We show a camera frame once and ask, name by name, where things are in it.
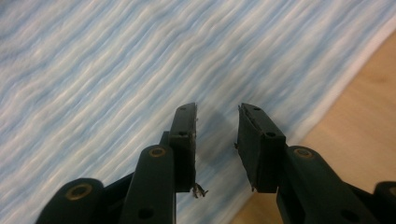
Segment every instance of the black plastic part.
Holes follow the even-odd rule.
[[[134,173],[131,173],[105,187],[105,191],[99,202],[99,207],[102,212],[95,218],[94,223],[113,224],[119,222],[124,199],[131,185],[133,176]]]
[[[285,174],[282,178],[289,180],[304,209],[304,223],[378,223],[316,151],[289,147],[282,163]],[[290,187],[284,190],[281,185],[279,193],[290,195]],[[287,197],[278,200],[288,203]],[[282,209],[280,212],[282,217],[288,213]]]
[[[97,205],[103,191],[103,184],[95,179],[69,182],[47,203],[36,223],[95,223],[94,218],[101,212]]]
[[[237,149],[251,187],[258,192],[276,192],[285,147],[285,135],[262,109],[241,104]]]
[[[304,223],[305,211],[288,179],[281,178],[276,203],[283,223]]]
[[[377,213],[381,223],[396,222],[396,182],[386,181],[375,187],[374,197],[377,200]]]
[[[142,151],[120,215],[121,224],[175,223],[176,194],[173,149]]]
[[[364,206],[371,211],[371,213],[375,216],[375,218],[380,222],[382,217],[381,210],[383,209],[383,204],[379,203],[379,201],[375,198],[375,196],[369,192],[366,192],[362,189],[358,189],[355,186],[349,185],[346,183],[352,192],[361,200]]]
[[[161,145],[167,143],[174,150],[176,192],[190,192],[195,184],[196,118],[195,103],[182,105],[176,111],[170,132],[163,133],[161,140]]]

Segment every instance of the wooden table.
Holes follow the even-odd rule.
[[[396,32],[300,145],[358,188],[373,192],[377,182],[396,180]],[[231,223],[282,223],[276,196],[254,193]]]

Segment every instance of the striped fabric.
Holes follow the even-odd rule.
[[[396,1],[0,2],[0,223],[34,223],[63,184],[108,185],[198,104],[197,182],[178,223],[227,223],[251,195],[237,106],[297,144],[396,27]]]

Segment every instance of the screw hole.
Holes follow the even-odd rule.
[[[140,219],[149,219],[154,216],[154,210],[152,208],[142,208],[138,215]]]
[[[157,148],[150,150],[148,154],[151,157],[161,157],[161,156],[165,155],[165,153],[166,153],[165,149],[157,147]]]
[[[276,134],[275,133],[266,133],[268,136],[270,136],[270,137],[275,137],[276,136]]]
[[[356,215],[355,213],[353,213],[349,210],[342,210],[341,216],[343,216],[344,219],[346,219],[350,222],[359,222],[360,221],[358,215]]]
[[[89,195],[91,191],[92,186],[90,184],[79,184],[66,192],[66,198],[70,201],[79,200]]]
[[[308,151],[307,149],[304,148],[296,148],[294,149],[294,153],[304,159],[310,159],[314,157],[314,154],[312,152]]]

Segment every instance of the metal screw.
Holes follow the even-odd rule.
[[[149,155],[151,157],[161,157],[165,155],[165,153],[166,153],[165,149],[160,147],[153,148],[152,150],[149,151]]]
[[[296,148],[296,149],[294,149],[294,153],[297,156],[305,158],[305,159],[314,157],[314,154],[312,154],[312,152],[310,152],[309,150],[307,150],[305,148]]]
[[[74,186],[66,192],[66,198],[70,201],[76,201],[89,195],[92,191],[92,185],[83,183]]]

